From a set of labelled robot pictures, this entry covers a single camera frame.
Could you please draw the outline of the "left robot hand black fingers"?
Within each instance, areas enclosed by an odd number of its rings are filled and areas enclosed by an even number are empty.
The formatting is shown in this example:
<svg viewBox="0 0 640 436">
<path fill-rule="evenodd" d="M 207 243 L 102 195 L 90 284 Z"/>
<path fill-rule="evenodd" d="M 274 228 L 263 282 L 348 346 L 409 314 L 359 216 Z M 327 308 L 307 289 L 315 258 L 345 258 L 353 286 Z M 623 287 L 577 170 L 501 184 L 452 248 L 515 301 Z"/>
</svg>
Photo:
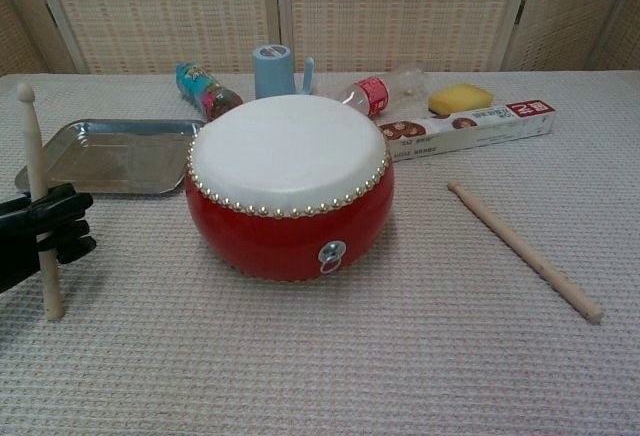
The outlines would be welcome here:
<svg viewBox="0 0 640 436">
<path fill-rule="evenodd" d="M 53 250 L 62 265 L 93 251 L 95 239 L 85 219 L 92 195 L 70 183 L 33 199 L 20 193 L 1 203 L 1 290 L 17 286 L 41 269 L 39 257 Z"/>
</svg>

